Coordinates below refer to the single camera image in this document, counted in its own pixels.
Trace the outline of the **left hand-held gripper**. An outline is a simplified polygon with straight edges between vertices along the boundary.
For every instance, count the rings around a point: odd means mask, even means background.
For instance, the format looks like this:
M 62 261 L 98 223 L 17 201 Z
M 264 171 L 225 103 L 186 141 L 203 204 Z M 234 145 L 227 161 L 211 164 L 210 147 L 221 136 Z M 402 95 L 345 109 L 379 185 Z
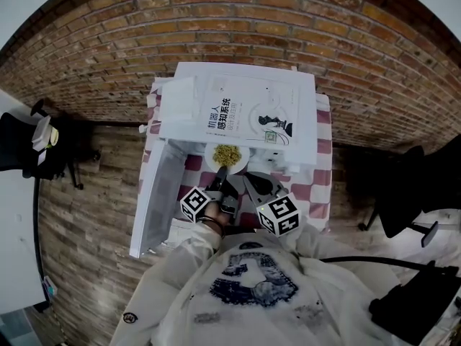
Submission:
M 196 223 L 205 217 L 206 206 L 216 203 L 221 213 L 229 216 L 229 223 L 233 224 L 238 213 L 238 192 L 227 180 L 228 168 L 222 166 L 215 175 L 215 179 L 205 189 L 193 187 L 181 200 L 182 213 Z

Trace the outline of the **person's left hand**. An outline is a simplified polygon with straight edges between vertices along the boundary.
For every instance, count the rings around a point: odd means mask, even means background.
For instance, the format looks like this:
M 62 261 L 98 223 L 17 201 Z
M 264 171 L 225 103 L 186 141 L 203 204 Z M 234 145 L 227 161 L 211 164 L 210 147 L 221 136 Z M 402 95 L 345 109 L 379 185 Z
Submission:
M 221 228 L 227 226 L 230 222 L 231 216 L 222 212 L 220 206 L 216 202 L 210 202 L 205 208 L 205 219 L 203 223 L 213 230 L 220 232 Z

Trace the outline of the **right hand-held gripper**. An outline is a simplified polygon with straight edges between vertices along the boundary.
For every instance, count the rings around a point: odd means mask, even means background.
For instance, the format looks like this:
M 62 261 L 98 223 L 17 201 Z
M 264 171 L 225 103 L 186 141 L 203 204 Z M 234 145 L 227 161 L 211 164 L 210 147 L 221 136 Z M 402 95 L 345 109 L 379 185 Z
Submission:
M 295 196 L 276 177 L 246 172 L 243 182 L 259 222 L 268 232 L 281 237 L 300 227 L 301 210 Z

